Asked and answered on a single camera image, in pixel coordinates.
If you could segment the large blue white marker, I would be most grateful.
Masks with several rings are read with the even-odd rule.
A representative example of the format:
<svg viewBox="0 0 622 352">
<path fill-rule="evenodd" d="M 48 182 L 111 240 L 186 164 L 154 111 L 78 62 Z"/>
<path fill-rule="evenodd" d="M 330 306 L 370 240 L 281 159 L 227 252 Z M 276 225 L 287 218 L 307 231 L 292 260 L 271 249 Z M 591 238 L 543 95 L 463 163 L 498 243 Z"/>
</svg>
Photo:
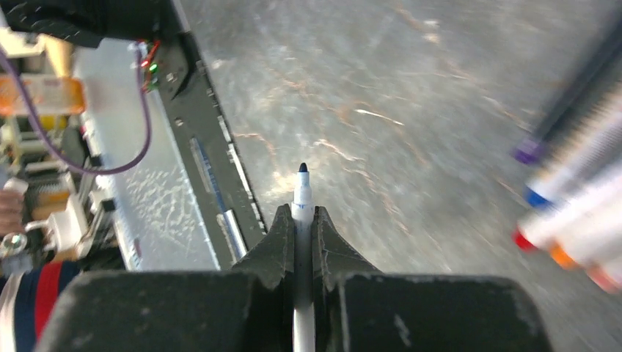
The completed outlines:
<svg viewBox="0 0 622 352">
<path fill-rule="evenodd" d="M 295 225 L 293 270 L 293 350 L 315 350 L 315 310 L 312 297 L 312 234 L 315 214 L 307 165 L 301 163 L 296 174 L 290 204 Z"/>
</svg>

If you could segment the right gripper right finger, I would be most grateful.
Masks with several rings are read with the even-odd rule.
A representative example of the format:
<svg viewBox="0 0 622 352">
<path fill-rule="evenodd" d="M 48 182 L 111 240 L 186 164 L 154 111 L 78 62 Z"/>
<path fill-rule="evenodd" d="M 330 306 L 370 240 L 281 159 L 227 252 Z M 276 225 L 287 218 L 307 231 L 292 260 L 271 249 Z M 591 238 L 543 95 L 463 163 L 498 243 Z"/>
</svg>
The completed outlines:
<svg viewBox="0 0 622 352">
<path fill-rule="evenodd" d="M 551 351 L 530 295 L 500 276 L 383 273 L 336 230 L 312 225 L 318 351 Z"/>
</svg>

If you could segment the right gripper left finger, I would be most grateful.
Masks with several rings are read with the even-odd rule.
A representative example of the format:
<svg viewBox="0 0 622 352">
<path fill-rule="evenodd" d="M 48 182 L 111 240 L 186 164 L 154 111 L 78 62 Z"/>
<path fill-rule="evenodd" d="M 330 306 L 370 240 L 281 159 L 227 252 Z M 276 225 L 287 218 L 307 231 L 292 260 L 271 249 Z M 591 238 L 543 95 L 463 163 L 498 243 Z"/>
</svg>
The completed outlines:
<svg viewBox="0 0 622 352">
<path fill-rule="evenodd" d="M 91 271 L 59 297 L 38 351 L 290 351 L 290 208 L 227 271 Z"/>
</svg>

